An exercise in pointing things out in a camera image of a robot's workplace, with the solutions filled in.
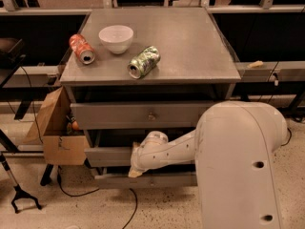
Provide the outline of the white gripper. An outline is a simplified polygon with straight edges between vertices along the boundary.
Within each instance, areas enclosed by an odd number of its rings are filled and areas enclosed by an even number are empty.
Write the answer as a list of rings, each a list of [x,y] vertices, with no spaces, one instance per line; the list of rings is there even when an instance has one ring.
[[[141,162],[139,161],[139,151],[140,147],[132,148],[131,169],[129,170],[128,177],[140,177],[145,172],[145,169],[141,166]]]

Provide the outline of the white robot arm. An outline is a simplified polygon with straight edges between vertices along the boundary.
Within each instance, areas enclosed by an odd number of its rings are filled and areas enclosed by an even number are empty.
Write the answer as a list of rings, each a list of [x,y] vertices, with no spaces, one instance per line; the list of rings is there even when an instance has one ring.
[[[283,229],[273,152],[287,134],[284,116],[269,104],[217,103],[176,140],[149,133],[132,149],[129,176],[193,160],[203,229]]]

